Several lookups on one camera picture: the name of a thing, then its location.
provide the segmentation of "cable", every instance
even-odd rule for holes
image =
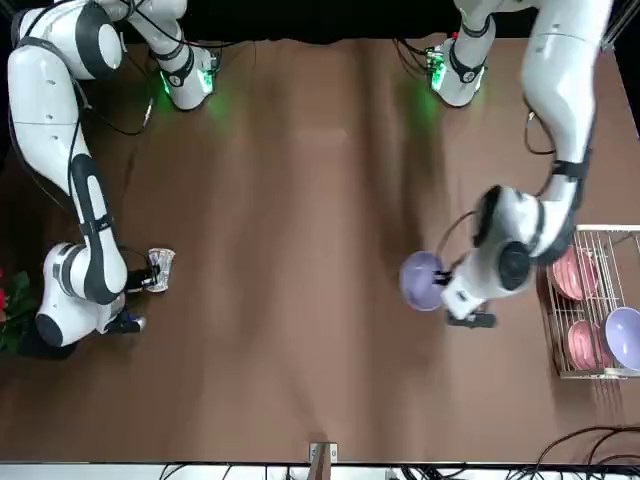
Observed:
[[[471,210],[470,212],[467,212],[463,215],[461,215],[455,222],[453,222],[453,224],[444,232],[444,234],[442,235],[442,238],[440,239],[440,242],[438,243],[438,247],[436,248],[436,258],[440,259],[440,261],[442,261],[442,250],[444,250],[444,247],[447,244],[447,241],[449,240],[449,237],[451,236],[451,234],[453,233],[453,231],[458,228],[458,225],[460,225],[466,218],[471,217],[472,215],[475,215],[476,212],[475,210]]]
[[[591,432],[598,432],[598,431],[605,431],[608,432],[608,434],[604,435],[604,440],[606,440],[607,438],[611,438],[611,433],[622,433],[622,432],[640,432],[640,427],[613,427],[613,426],[593,426],[593,427],[587,427],[587,428],[583,428],[580,430],[577,430],[573,433],[570,433],[568,435],[565,435],[564,437],[559,438],[558,440],[555,440],[554,442],[552,442],[549,446],[547,446],[547,448],[545,448],[543,450],[543,452],[540,454],[540,456],[538,457],[538,460],[536,461],[535,465],[533,466],[526,466],[520,470],[516,470],[514,473],[515,475],[512,474],[508,474],[507,477],[505,478],[505,480],[522,480],[524,477],[526,477],[527,475],[530,475],[529,478],[533,478],[534,476],[539,477],[540,475],[540,467],[542,465],[542,461],[544,460],[544,458],[548,455],[548,453],[557,445],[566,442],[567,440],[570,440],[574,437],[583,435],[585,433],[591,433]],[[599,447],[600,445],[602,445],[603,441],[602,439],[600,439],[600,441],[598,443],[596,443],[596,445],[594,446],[594,449],[597,450],[597,447]],[[629,456],[612,456],[612,457],[607,457],[606,459],[604,459],[604,461],[611,461],[611,460],[615,460],[617,458],[632,458]],[[589,472],[587,474],[587,479],[586,480],[590,480],[590,477],[594,476],[593,472]]]
[[[171,471],[167,474],[167,476],[166,476],[166,477],[164,477],[164,478],[163,478],[163,477],[162,477],[162,475],[161,475],[161,476],[160,476],[160,480],[168,480],[168,479],[169,479],[169,477],[171,477],[171,475],[173,475],[174,473],[176,473],[176,472],[178,472],[178,471],[182,470],[184,467],[188,467],[188,465],[187,465],[186,463],[183,463],[182,465],[178,465],[176,468],[174,468],[173,470],[171,470]]]
[[[426,64],[422,64],[420,59],[416,56],[416,54],[413,51],[408,49],[409,56],[411,57],[411,60],[409,60],[407,57],[404,56],[404,53],[400,49],[400,45],[402,43],[398,40],[393,40],[393,43],[396,46],[396,50],[398,51],[398,55],[400,56],[401,60],[403,60],[407,65],[409,65],[411,69],[416,73],[419,73],[420,75],[426,74],[427,72]]]
[[[393,45],[396,48],[396,51],[398,52],[398,58],[400,59],[400,64],[402,65],[403,70],[407,73],[407,75],[409,75],[414,80],[421,81],[422,78],[420,77],[425,75],[426,72],[422,71],[416,65],[412,65],[411,62],[404,56],[404,54],[402,53],[402,50],[400,50],[398,41],[397,40],[392,40],[392,41],[393,41]]]
[[[120,0],[120,2],[124,3],[127,6],[130,6],[128,0]],[[149,22],[149,24],[151,24],[151,26],[153,28],[155,28],[160,33],[162,33],[165,37],[169,38],[170,40],[173,40],[174,42],[181,43],[182,45],[190,45],[192,47],[200,47],[200,48],[205,48],[205,49],[207,49],[207,48],[226,48],[226,47],[231,47],[233,45],[238,45],[239,43],[242,43],[242,42],[226,42],[226,43],[221,43],[221,44],[217,44],[217,45],[206,45],[204,43],[189,42],[188,40],[178,39],[178,38],[174,37],[173,35],[169,34],[166,30],[163,30],[162,27],[160,27],[157,23],[155,23],[147,15],[145,15],[140,10],[138,10],[138,7],[140,7],[141,4],[142,4],[142,2],[140,2],[138,5],[136,5],[133,10],[138,15],[140,15],[142,18],[144,18],[147,22]]]
[[[529,113],[527,114],[527,120],[524,124],[524,146],[527,147],[527,150],[529,150],[530,153],[534,154],[534,155],[552,155],[554,153],[556,153],[556,150],[546,150],[546,151],[540,151],[540,150],[534,150],[531,145],[529,144],[529,126],[531,125],[531,121],[537,118],[536,114],[534,113],[533,110],[529,110]]]
[[[404,45],[407,48],[407,50],[415,53],[416,55],[422,55],[423,57],[427,56],[427,53],[424,50],[420,50],[419,48],[414,47],[409,42],[407,42],[407,40],[404,39],[404,38],[399,38],[398,42],[400,42],[402,45]]]
[[[188,463],[183,463],[181,465],[178,465],[174,470],[171,470],[169,472],[169,474],[165,477],[164,474],[166,473],[167,469],[171,466],[171,464],[165,465],[164,468],[162,469],[162,472],[160,473],[160,476],[158,477],[158,480],[168,480],[169,477],[171,477],[171,475],[173,475],[174,473],[176,473],[178,470],[182,470],[185,467],[188,467],[189,464]],[[220,480],[226,480],[227,475],[229,475],[229,472],[231,471],[231,467],[233,467],[233,465],[229,465],[227,467],[227,469],[225,470],[224,474],[222,475],[222,478]]]
[[[229,465],[227,467],[227,470],[224,472],[224,475],[222,475],[222,478],[220,480],[226,480],[227,475],[229,475],[229,472],[231,471],[231,467],[233,467],[233,465]]]
[[[35,182],[35,184],[38,186],[38,188],[40,188],[40,190],[42,190],[47,195],[47,197],[49,197],[53,201],[53,203],[55,203],[58,207],[60,207],[64,212],[66,212],[69,215],[73,216],[73,214],[71,213],[71,210],[69,209],[69,207],[64,206],[49,191],[48,188],[46,188],[42,183],[40,183],[40,180],[38,179],[38,176],[34,173],[35,170],[33,169],[33,167],[31,167],[27,163],[27,160],[24,158],[24,154],[22,153],[22,150],[20,149],[20,146],[18,145],[18,139],[16,137],[16,131],[15,131],[15,127],[13,125],[13,119],[11,117],[11,109],[10,108],[7,111],[7,113],[8,113],[8,122],[9,122],[9,138],[11,139],[11,145],[13,147],[13,150],[16,152],[16,155],[18,157],[18,163],[22,166],[22,168],[25,169],[25,171],[29,174],[29,176],[32,178],[32,180]]]
[[[463,463],[462,465],[463,465],[463,466],[462,466],[462,468],[461,468],[460,470],[458,470],[457,472],[455,472],[455,473],[450,473],[450,474],[448,474],[448,475],[441,475],[441,476],[442,476],[442,478],[455,478],[455,477],[457,477],[458,475],[460,475],[461,473],[466,472],[466,471],[467,471],[467,469],[468,469],[467,464],[466,464],[466,463]]]
[[[23,38],[28,37],[31,34],[31,32],[33,31],[33,28],[36,26],[36,24],[42,19],[42,17],[44,17],[51,10],[53,10],[54,8],[58,8],[60,5],[64,5],[65,3],[70,3],[70,2],[75,2],[75,1],[76,0],[60,0],[59,2],[52,3],[48,7],[43,8],[40,11],[40,13],[38,13],[38,15],[36,15],[36,18],[34,18],[33,21],[29,24],[29,28],[27,28],[27,31],[25,32]]]
[[[138,70],[141,73],[141,75],[144,77],[146,87],[147,87],[147,95],[148,95],[149,101],[147,102],[147,110],[145,111],[144,118],[142,120],[142,124],[140,125],[140,128],[138,128],[138,130],[135,130],[133,132],[124,130],[114,125],[113,123],[111,123],[111,121],[109,121],[109,119],[107,119],[104,115],[102,115],[93,105],[89,107],[89,111],[112,130],[122,135],[126,135],[128,137],[137,137],[142,132],[144,132],[144,130],[147,128],[147,124],[149,123],[149,119],[151,118],[151,112],[153,111],[153,106],[155,104],[155,98],[153,97],[153,93],[151,91],[150,80],[147,73],[144,71],[144,69],[140,65],[136,63],[136,61],[131,57],[131,54],[127,55],[127,58],[129,59],[131,64],[136,68],[136,70]]]

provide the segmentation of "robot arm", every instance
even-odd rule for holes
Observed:
[[[457,319],[492,298],[522,291],[532,262],[549,264],[569,246],[589,160],[595,113],[593,67],[612,0],[544,1],[522,68],[525,101],[555,145],[540,195],[496,186],[477,208],[474,250],[442,297]]]
[[[30,38],[9,57],[8,84],[16,140],[25,160],[72,197],[84,236],[84,247],[68,250],[58,280],[68,295],[109,304],[122,292],[127,270],[82,135],[69,70],[55,47]]]
[[[84,237],[84,245],[54,247],[45,261],[36,323],[45,340],[58,346],[106,324],[127,280],[104,189],[80,128],[68,59],[52,42],[27,37],[8,61],[15,140],[25,161],[70,195]]]
[[[187,0],[98,0],[98,3],[113,21],[127,20],[149,44],[176,107],[192,110],[213,92],[216,65],[211,53],[189,45],[177,22],[187,10]]]

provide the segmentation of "bowl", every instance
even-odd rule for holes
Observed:
[[[576,255],[575,247],[569,249],[550,268],[551,283],[556,291],[570,300],[584,300],[593,297],[598,291],[598,275],[593,260],[589,255],[580,251]],[[580,284],[580,263],[584,265],[584,292]]]
[[[420,312],[432,312],[442,305],[443,287],[433,283],[442,262],[432,253],[415,252],[400,268],[400,290],[407,303]]]
[[[566,350],[569,361],[576,370],[595,370],[597,368],[610,368],[613,366],[611,356],[605,351],[602,345],[600,328],[596,325],[591,325],[591,329],[594,335],[593,342],[591,341],[589,324],[586,320],[578,320],[571,325],[569,332],[567,332]]]
[[[607,344],[622,365],[640,371],[640,313],[629,307],[619,307],[607,317]]]

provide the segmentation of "green light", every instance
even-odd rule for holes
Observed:
[[[436,92],[440,91],[442,82],[444,82],[444,76],[447,73],[447,66],[443,63],[431,75],[431,88]]]
[[[198,70],[196,72],[198,74],[198,80],[202,84],[202,89],[206,94],[213,92],[213,74],[210,72]],[[164,91],[167,95],[171,96],[171,90],[169,90],[169,83],[167,79],[164,78],[164,74],[160,72],[160,78],[162,78],[162,83],[164,85]]]
[[[213,74],[211,72],[205,72],[198,70],[198,80],[202,85],[202,89],[206,94],[213,92]]]
[[[164,78],[164,75],[162,74],[162,72],[160,72],[160,78],[162,79],[162,84],[164,85],[164,93],[170,96],[171,92],[169,91],[169,84],[167,83],[167,80]]]

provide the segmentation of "brown table surface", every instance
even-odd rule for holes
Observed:
[[[543,182],[549,159],[523,145],[524,46],[496,41],[466,109],[411,81],[390,41],[281,41],[226,50],[196,111],[160,95],[139,138],[88,122],[119,239],[172,247],[171,287],[146,299],[143,335],[94,336],[60,364],[7,360],[0,458],[303,461],[329,439],[341,460],[532,461],[577,428],[639,422],[640,383],[557,379],[535,289],[493,302],[498,327],[474,331],[398,290],[402,260],[434,249],[488,187]],[[131,128],[144,108],[133,72],[97,89]],[[640,223],[613,54],[597,99],[580,221]],[[58,214],[46,230],[76,236]],[[585,441],[550,460],[581,461]]]

